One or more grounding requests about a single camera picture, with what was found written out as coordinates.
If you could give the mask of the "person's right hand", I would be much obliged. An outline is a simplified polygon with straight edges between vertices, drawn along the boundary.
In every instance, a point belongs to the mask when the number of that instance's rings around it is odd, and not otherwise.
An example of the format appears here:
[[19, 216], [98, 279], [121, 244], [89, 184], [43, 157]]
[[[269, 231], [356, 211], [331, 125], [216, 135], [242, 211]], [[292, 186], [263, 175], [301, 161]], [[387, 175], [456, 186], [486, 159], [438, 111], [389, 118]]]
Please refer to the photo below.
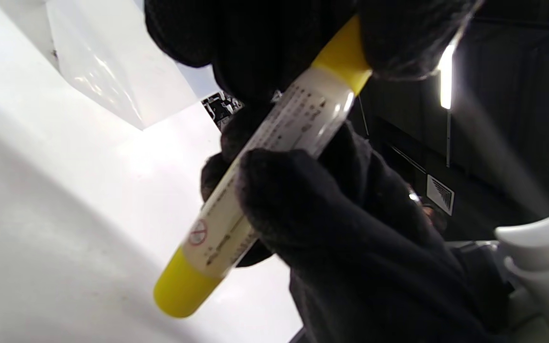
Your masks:
[[409, 188], [344, 123], [321, 154], [242, 152], [271, 106], [244, 107], [201, 174], [207, 199], [235, 158], [257, 232], [239, 263], [277, 254], [312, 343], [507, 343], [488, 328], [462, 265]]

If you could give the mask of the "person's left hand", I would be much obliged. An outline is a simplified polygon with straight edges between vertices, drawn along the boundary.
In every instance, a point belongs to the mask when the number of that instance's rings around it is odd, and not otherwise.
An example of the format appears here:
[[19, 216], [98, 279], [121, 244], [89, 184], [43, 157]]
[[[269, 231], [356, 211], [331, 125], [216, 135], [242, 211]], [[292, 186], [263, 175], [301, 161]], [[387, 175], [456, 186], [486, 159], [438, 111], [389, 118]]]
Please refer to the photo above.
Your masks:
[[420, 80], [462, 36], [480, 0], [146, 0], [155, 44], [183, 65], [212, 65], [217, 84], [258, 106], [284, 91], [354, 15], [376, 78]]

